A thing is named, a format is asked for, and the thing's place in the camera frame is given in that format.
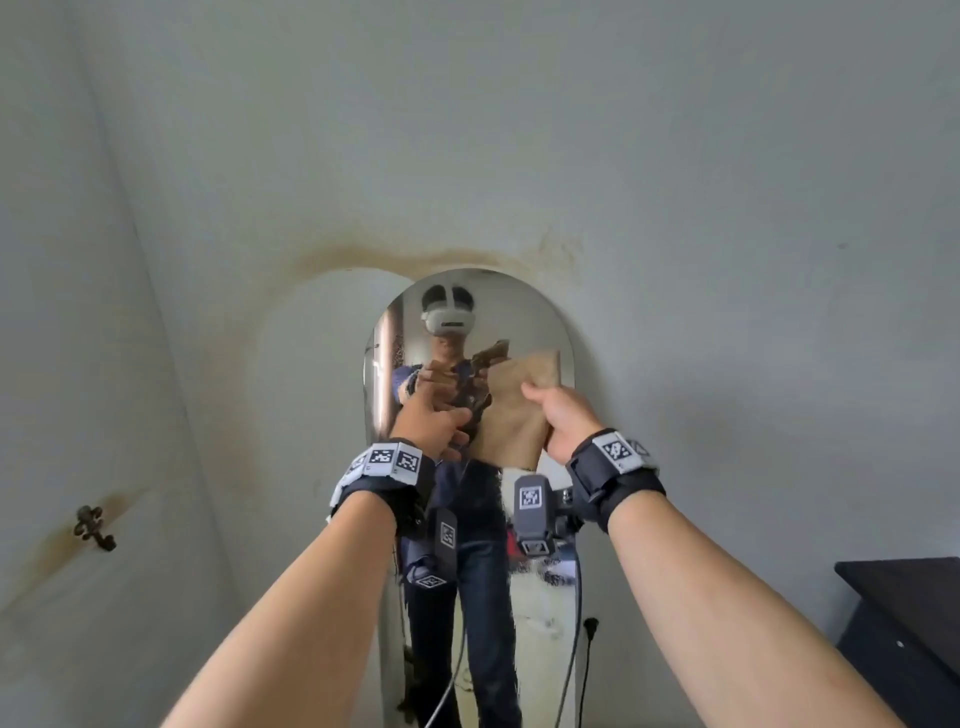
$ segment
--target brown cloth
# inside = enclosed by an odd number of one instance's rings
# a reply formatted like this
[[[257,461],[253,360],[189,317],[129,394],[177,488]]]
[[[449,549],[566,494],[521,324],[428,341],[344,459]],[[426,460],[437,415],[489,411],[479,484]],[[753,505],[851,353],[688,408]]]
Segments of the brown cloth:
[[[469,456],[498,468],[535,471],[550,426],[538,404],[527,400],[520,382],[539,387],[560,384],[560,353],[538,352],[490,367],[492,402],[483,412]]]

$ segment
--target black plug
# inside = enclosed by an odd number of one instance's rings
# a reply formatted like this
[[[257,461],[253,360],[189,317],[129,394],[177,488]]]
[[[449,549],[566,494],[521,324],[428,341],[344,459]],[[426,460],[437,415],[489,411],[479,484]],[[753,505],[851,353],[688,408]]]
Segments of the black plug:
[[[600,620],[596,617],[587,617],[584,619],[584,629],[587,630],[587,639],[593,642],[593,635],[597,633],[597,627],[600,626]]]

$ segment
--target jeans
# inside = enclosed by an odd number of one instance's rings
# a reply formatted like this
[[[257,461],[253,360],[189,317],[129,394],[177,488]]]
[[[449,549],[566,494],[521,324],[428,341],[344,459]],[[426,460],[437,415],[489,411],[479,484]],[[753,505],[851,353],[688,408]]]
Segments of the jeans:
[[[514,663],[516,628],[505,540],[460,544],[457,579],[457,584],[435,589],[404,583],[410,639],[422,670],[422,679],[410,695],[417,721],[426,725],[450,681],[453,613],[459,589],[480,726],[518,727],[522,720]],[[456,689],[433,726],[460,728]]]

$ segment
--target hand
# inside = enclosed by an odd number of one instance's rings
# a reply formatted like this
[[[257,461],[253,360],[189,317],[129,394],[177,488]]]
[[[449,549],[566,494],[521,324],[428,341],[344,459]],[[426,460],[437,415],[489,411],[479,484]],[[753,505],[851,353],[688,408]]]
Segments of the hand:
[[[465,407],[438,411],[436,386],[429,380],[418,385],[417,391],[396,416],[390,436],[409,440],[434,460],[457,461],[460,453],[451,445],[466,445],[469,441],[460,428],[470,421],[472,413]]]
[[[456,374],[450,369],[450,367],[442,364],[439,361],[431,361],[429,364],[424,364],[416,372],[410,376],[415,376],[417,378],[417,384],[414,387],[414,391],[418,392],[423,384],[429,383],[433,386],[434,393],[434,402],[447,402],[453,399],[453,396],[457,393],[457,386],[459,381]],[[410,395],[407,394],[407,383],[410,381],[408,377],[401,385],[400,391],[398,394],[398,399],[400,404],[406,405],[407,401],[410,399]]]
[[[543,407],[546,421],[553,427],[546,452],[561,465],[566,465],[573,451],[590,435],[604,427],[587,399],[569,387],[537,387],[523,382],[520,391],[529,401]]]

